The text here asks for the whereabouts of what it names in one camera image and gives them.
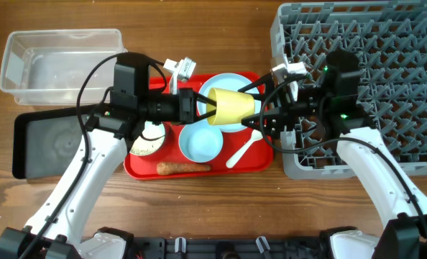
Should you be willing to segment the clear plastic bin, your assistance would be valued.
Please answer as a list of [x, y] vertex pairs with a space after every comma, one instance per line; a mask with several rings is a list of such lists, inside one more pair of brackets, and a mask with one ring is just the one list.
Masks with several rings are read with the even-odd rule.
[[15, 31], [6, 41], [0, 90], [19, 105], [74, 105], [92, 69], [125, 51], [118, 29]]

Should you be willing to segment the yellow plastic cup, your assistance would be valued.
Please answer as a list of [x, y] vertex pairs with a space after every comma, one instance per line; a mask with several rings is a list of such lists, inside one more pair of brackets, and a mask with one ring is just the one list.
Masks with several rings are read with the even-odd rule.
[[255, 100], [251, 94], [230, 91], [222, 88], [211, 88], [208, 98], [216, 104], [207, 104], [206, 111], [215, 111], [207, 119], [212, 126], [238, 124], [243, 118], [255, 113]]

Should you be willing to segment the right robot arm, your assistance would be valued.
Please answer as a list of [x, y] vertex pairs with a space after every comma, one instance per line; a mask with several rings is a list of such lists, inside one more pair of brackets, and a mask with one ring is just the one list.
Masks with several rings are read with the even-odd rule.
[[337, 155], [354, 171], [382, 221], [379, 237], [359, 230], [321, 234], [326, 258], [427, 258], [427, 196], [410, 180], [387, 149], [372, 118], [358, 104], [362, 77], [358, 57], [344, 50], [326, 56], [321, 85], [299, 89], [305, 63], [283, 62], [251, 83], [260, 111], [242, 124], [271, 142], [292, 130], [299, 117], [315, 116]]

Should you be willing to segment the white plastic spoon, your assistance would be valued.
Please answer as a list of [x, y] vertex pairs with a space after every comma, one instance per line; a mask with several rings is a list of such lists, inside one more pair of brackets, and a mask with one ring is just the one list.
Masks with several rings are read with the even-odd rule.
[[256, 142], [263, 138], [262, 133], [259, 130], [254, 129], [247, 142], [245, 142], [226, 162], [227, 168], [233, 168], [246, 151]]

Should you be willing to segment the light blue small bowl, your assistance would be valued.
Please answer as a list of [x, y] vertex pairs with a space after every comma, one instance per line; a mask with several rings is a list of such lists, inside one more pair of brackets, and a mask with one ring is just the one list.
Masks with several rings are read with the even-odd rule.
[[181, 153], [195, 163], [206, 163], [216, 158], [224, 144], [224, 137], [218, 127], [206, 120], [187, 124], [178, 137]]

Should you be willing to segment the light blue plate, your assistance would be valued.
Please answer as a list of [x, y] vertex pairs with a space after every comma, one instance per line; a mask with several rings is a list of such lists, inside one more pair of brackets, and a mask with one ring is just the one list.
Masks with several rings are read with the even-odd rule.
[[[203, 83], [198, 90], [198, 93], [203, 96], [208, 96], [211, 88], [221, 88], [229, 91], [238, 91], [242, 87], [249, 85], [253, 81], [256, 81], [260, 78], [256, 73], [253, 72], [243, 72], [243, 73], [220, 73], [215, 76], [210, 77], [205, 83]], [[246, 93], [248, 94], [258, 94], [260, 90], [258, 88], [252, 88]], [[260, 111], [258, 107], [261, 104], [260, 101], [255, 100], [255, 113]], [[206, 104], [202, 102], [197, 103], [198, 112], [200, 115], [206, 113]], [[246, 127], [240, 123], [236, 124], [226, 124], [219, 125], [218, 127], [222, 132], [225, 133], [234, 133], [245, 130]]]

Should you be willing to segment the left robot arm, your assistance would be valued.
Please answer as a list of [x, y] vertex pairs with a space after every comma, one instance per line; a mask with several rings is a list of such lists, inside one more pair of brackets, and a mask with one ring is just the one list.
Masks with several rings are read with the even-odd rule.
[[76, 154], [46, 203], [22, 230], [7, 227], [0, 236], [0, 258], [133, 258], [134, 236], [102, 228], [82, 241], [85, 224], [111, 174], [142, 135], [145, 122], [192, 124], [202, 119], [197, 102], [216, 102], [191, 89], [151, 89], [149, 68], [162, 64], [141, 53], [115, 54], [114, 84], [83, 118]]

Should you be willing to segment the orange carrot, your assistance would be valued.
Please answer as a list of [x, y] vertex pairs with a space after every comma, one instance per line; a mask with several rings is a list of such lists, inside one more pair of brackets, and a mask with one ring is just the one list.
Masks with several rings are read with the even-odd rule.
[[179, 173], [196, 173], [210, 171], [211, 166], [205, 164], [191, 163], [170, 163], [161, 162], [156, 166], [157, 174], [160, 176], [169, 176]]

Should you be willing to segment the green bowl with rice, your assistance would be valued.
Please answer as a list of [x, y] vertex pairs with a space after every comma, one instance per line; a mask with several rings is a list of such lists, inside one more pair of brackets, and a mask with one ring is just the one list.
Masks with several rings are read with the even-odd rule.
[[134, 141], [130, 154], [148, 156], [156, 153], [165, 141], [166, 129], [163, 123], [156, 125], [145, 122], [142, 134]]

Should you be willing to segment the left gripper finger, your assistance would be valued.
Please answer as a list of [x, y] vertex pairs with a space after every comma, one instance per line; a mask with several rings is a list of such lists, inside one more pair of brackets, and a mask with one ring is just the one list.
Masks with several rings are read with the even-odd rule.
[[210, 111], [210, 112], [206, 112], [205, 114], [202, 114], [202, 115], [199, 115], [199, 116], [196, 115], [194, 122], [198, 122], [198, 121], [201, 121], [203, 119], [207, 119], [209, 117], [214, 116], [215, 114], [216, 114], [216, 109], [214, 109], [213, 111]]
[[194, 106], [196, 106], [198, 102], [201, 102], [204, 104], [210, 104], [211, 106], [216, 107], [216, 101], [194, 91], [193, 92], [193, 104], [194, 104]]

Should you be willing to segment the red serving tray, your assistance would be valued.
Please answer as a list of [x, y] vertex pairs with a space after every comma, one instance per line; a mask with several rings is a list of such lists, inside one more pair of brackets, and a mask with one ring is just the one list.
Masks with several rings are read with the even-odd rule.
[[[215, 78], [212, 83], [219, 82], [221, 78], [233, 79], [233, 77], [243, 81], [240, 86], [236, 87], [234, 91], [246, 86], [247, 81], [256, 81], [259, 76], [253, 72], [239, 72], [239, 73], [222, 73], [222, 74], [201, 74], [192, 76], [186, 83], [178, 83], [179, 88], [192, 88], [196, 92], [203, 92], [201, 90], [208, 80]], [[220, 83], [220, 86], [233, 86], [230, 83]], [[209, 171], [204, 172], [190, 172], [190, 173], [175, 173], [169, 176], [161, 176], [157, 173], [157, 164], [161, 162], [169, 163], [186, 163], [196, 164], [189, 161], [180, 151], [178, 139], [183, 126], [168, 126], [168, 134], [166, 135], [167, 142], [155, 154], [146, 156], [137, 156], [128, 154], [124, 160], [124, 169], [131, 176], [140, 181], [146, 180], [162, 180], [170, 178], [192, 178], [198, 176], [216, 176], [216, 175], [231, 175], [235, 173], [249, 173], [254, 171], [262, 171], [266, 169], [273, 160], [273, 150], [266, 144], [264, 140], [259, 140], [252, 144], [252, 146], [245, 152], [239, 162], [233, 168], [227, 168], [226, 162], [230, 157], [250, 138], [252, 129], [245, 128], [238, 132], [231, 130], [221, 130], [224, 137], [224, 145], [219, 155], [212, 161], [206, 162], [211, 166]]]

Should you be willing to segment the black plastic tray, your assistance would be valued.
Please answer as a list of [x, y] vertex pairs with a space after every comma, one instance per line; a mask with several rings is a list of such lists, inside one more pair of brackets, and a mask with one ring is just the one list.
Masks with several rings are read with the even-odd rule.
[[81, 138], [74, 107], [20, 114], [14, 121], [13, 177], [61, 176]]

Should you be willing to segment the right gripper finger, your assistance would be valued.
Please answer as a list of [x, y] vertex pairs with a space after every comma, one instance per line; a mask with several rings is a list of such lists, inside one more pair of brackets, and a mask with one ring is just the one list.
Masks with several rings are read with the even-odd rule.
[[265, 135], [280, 135], [280, 113], [278, 109], [266, 110], [263, 112], [262, 119], [260, 113], [256, 113], [241, 119], [241, 124], [261, 132], [263, 128]]
[[246, 93], [248, 90], [251, 90], [253, 88], [259, 88], [261, 85], [264, 86], [264, 91], [259, 92], [259, 96], [267, 96], [271, 94], [271, 91], [273, 90], [273, 77], [271, 73], [267, 73], [258, 78], [256, 81], [253, 81], [248, 85], [243, 86], [238, 90], [238, 92]]

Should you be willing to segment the grey dishwasher rack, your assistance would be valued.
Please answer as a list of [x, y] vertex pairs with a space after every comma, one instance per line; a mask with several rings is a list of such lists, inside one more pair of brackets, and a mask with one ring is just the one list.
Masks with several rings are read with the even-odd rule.
[[354, 53], [358, 102], [403, 170], [427, 175], [427, 1], [282, 4], [270, 38], [274, 58], [308, 65], [303, 90], [320, 85], [331, 51]]

